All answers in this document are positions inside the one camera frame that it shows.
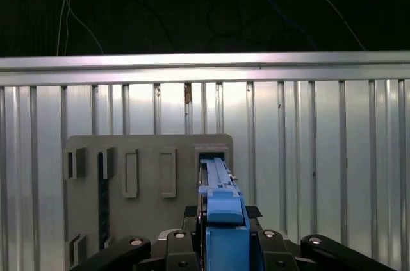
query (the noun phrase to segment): black strip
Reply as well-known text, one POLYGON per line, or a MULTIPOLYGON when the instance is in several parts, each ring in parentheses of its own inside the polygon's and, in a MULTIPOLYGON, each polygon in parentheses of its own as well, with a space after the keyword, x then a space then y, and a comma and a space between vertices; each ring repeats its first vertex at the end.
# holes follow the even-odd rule
MULTIPOLYGON (((198 206, 187 206, 185 207, 184 217, 196 217, 197 216, 198 206)), ((259 211, 256 206, 246 206, 246 212, 248 213, 249 218, 260 218, 262 213, 259 211)))
POLYGON ((99 249, 110 237, 108 179, 104 179, 104 156, 98 154, 98 242, 99 249))

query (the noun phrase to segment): metal panel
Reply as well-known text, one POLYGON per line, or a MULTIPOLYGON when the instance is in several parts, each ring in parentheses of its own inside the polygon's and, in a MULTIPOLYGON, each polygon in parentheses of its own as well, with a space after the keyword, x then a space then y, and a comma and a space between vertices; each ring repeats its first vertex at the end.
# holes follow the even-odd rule
POLYGON ((185 133, 185 85, 161 84, 161 134, 185 133))
POLYGON ((0 88, 0 270, 8 270, 6 107, 4 88, 0 88))
POLYGON ((390 264, 389 187, 387 162, 386 82, 375 82, 376 183, 377 183, 377 255, 390 264))
POLYGON ((154 86, 132 84, 129 86, 129 134, 154 134, 154 86))
POLYGON ((389 256, 390 265, 399 270, 402 264, 400 219, 400 130, 398 117, 398 81, 386 83, 387 107, 387 167, 389 204, 389 256))
POLYGON ((67 138, 93 133, 91 86, 67 87, 67 138))
POLYGON ((191 97, 191 106, 192 112, 189 112, 191 116, 191 133, 192 134, 201 134, 204 133, 204 83, 192 83, 191 84, 191 91, 189 97, 191 97))
POLYGON ((270 229, 281 225, 277 82, 255 82, 254 90, 256 204, 262 226, 270 229))
POLYGON ((297 83, 297 167, 299 173, 299 238, 316 228, 315 90, 308 82, 297 83))
POLYGON ((98 135, 112 134, 112 101, 111 85, 99 85, 94 89, 95 92, 95 107, 97 108, 96 123, 98 135))
POLYGON ((217 133, 217 86, 215 83, 205 83, 205 133, 217 133))
POLYGON ((247 84, 224 83, 224 131, 234 140, 234 174, 243 196, 248 201, 250 184, 248 178, 249 150, 248 150, 248 112, 247 112, 247 84))
POLYGON ((0 59, 0 270, 63 270, 67 137, 229 133, 264 227, 409 271, 409 64, 409 52, 0 59))
POLYGON ((348 245, 372 256, 369 82, 346 82, 348 245))
POLYGON ((63 270, 62 145, 65 144, 65 89, 37 88, 38 214, 40 270, 63 270))
POLYGON ((9 270, 22 268, 22 189, 19 157, 19 89, 5 88, 9 270))
POLYGON ((341 241, 340 95, 337 81, 316 83, 318 233, 341 241))
POLYGON ((299 172, 297 166, 296 82, 284 84, 286 230, 290 240, 299 240, 299 172))
POLYGON ((121 135, 123 133, 122 85, 113 85, 112 93, 113 134, 121 135))

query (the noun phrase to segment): corrugated metal wall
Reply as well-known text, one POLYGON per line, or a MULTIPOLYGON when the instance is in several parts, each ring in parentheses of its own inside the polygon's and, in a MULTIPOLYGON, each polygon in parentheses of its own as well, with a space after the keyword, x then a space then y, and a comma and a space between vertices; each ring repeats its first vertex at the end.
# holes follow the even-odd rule
POLYGON ((325 234, 409 270, 410 81, 0 88, 0 270, 63 269, 72 135, 228 133, 265 228, 325 234))

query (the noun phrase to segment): slot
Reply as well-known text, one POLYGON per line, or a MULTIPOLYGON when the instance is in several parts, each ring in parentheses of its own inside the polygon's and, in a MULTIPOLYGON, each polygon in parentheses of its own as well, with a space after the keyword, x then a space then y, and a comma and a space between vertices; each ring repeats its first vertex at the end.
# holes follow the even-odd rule
POLYGON ((98 235, 99 249, 105 248, 105 243, 110 237, 110 195, 109 181, 106 179, 104 169, 104 154, 98 154, 98 235))
POLYGON ((213 158, 221 158, 222 161, 225 161, 225 153, 224 152, 201 152, 199 154, 199 159, 213 159, 213 158))
POLYGON ((68 161, 69 161, 69 178, 72 178, 74 175, 74 167, 73 167, 73 161, 72 161, 72 152, 69 152, 68 155, 68 161))

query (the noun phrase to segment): white cable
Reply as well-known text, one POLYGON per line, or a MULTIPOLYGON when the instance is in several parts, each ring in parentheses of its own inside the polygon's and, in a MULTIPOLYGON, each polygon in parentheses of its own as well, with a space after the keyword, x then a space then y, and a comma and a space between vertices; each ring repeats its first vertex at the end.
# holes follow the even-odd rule
POLYGON ((95 43, 97 43, 98 47, 100 48, 101 54, 104 54, 103 47, 101 47, 101 44, 98 41, 97 37, 95 37, 95 35, 90 30, 90 28, 87 25, 85 25, 85 23, 83 21, 81 21, 77 17, 77 15, 72 11, 69 0, 65 0, 65 2, 67 3, 67 7, 69 8, 69 11, 70 11, 71 15, 78 21, 78 23, 80 23, 91 34, 92 38, 95 40, 95 43))
POLYGON ((64 45, 64 56, 67 55, 67 44, 69 43, 69 16, 70 12, 67 12, 65 18, 65 45, 64 45))
POLYGON ((58 23, 57 54, 56 54, 57 56, 60 53, 60 39, 61 39, 61 34, 62 34, 62 22, 63 22, 64 7, 65 7, 65 0, 63 0, 63 4, 61 6, 60 21, 58 23))
POLYGON ((362 50, 366 50, 366 48, 364 47, 364 45, 360 42, 359 38, 356 36, 356 34, 353 32, 352 28, 349 26, 349 24, 347 23, 347 21, 345 20, 345 18, 343 18, 342 14, 338 11, 338 9, 333 5, 333 3, 331 3, 329 0, 326 0, 326 2, 329 3, 330 6, 332 6, 332 8, 334 9, 334 11, 339 15, 339 17, 342 19, 342 21, 345 23, 346 27, 348 28, 348 30, 352 33, 353 37, 356 39, 357 43, 360 45, 360 48, 362 50))

